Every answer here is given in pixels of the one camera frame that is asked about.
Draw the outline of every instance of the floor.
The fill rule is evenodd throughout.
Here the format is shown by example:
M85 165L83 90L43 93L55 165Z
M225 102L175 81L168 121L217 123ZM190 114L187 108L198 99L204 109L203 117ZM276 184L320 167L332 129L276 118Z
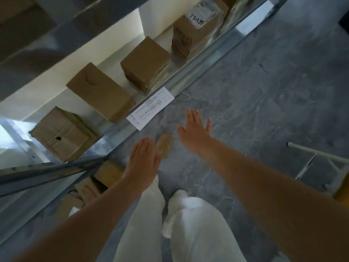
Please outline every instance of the floor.
M174 144L159 169L159 186L166 199L185 189L214 205L224 215L248 262L267 262L277 248L258 228L223 180L179 142L176 124L194 108L213 120L212 135L243 154L284 174L296 176L310 154L286 147L286 142L349 157L349 35L337 24L349 0L288 0L270 20L183 91L142 131L116 150L125 164L133 144L143 136L171 133ZM317 159L302 178L324 191L334 173ZM97 261L112 261L136 202L108 239ZM18 252L15 242L32 239L34 225L17 232L0 247L2 261ZM163 239L163 261L172 261Z

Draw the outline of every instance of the pant leg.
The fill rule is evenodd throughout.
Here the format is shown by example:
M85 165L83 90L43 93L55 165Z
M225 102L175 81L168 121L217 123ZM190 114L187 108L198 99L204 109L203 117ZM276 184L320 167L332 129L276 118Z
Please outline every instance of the pant leg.
M161 262L162 210L165 199L157 182L146 189L126 226L114 262Z
M222 214L201 198L171 198L163 234L174 262L246 262Z

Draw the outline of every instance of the finger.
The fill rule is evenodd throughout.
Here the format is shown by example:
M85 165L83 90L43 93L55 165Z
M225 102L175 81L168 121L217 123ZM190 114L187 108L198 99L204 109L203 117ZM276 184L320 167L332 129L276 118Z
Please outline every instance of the finger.
M200 124L203 125L202 119L201 119L201 116L200 116L200 113L198 110L196 110L196 114L198 115L198 120L199 120Z
M193 115L190 109L187 110L187 124L188 122L193 122Z
M144 142L144 138L140 139L140 141L138 142L135 154L139 154L139 152L141 151L143 142Z
M209 133L211 133L211 126L212 126L212 119L209 118L209 119L207 120L207 125L206 125L206 130L207 130Z
M149 145L149 138L145 138L140 153L145 153Z
M192 115L193 115L193 120L195 123L199 123L200 120L198 119L198 114L196 113L195 110L192 110Z
M148 145L148 148L147 148L147 153L151 153L151 154L154 153L154 144L155 144L155 141L153 139L151 139L149 141L149 145Z
M133 149L131 151L131 154L130 154L130 159L132 159L136 153L136 150L137 150L137 147L138 147L138 143L136 143L134 146L133 146Z
M157 170L159 169L159 165L161 163L161 156L159 153L155 154L154 157L154 171L157 172Z
M177 125L177 132L180 137L185 133L185 129L181 125Z

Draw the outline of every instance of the white paper label on shelf edge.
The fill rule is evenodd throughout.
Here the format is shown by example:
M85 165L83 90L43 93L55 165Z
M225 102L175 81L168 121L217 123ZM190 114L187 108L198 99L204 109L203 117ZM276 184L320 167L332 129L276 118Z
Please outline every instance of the white paper label on shelf edge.
M78 209L77 207L73 207L69 213L69 217L72 216L73 214L76 214L78 211L80 211L80 209Z
M194 6L185 16L195 26L197 30L202 28L222 10L213 0L202 0Z
M165 106L167 106L174 97L166 88L161 88L152 95L139 108L132 112L126 119L141 130L148 122L154 118Z

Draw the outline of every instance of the black object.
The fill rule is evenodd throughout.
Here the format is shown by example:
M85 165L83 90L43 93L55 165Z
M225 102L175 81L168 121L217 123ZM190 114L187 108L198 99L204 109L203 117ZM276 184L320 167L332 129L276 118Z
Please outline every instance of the black object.
M349 34L349 11L339 20L339 25Z

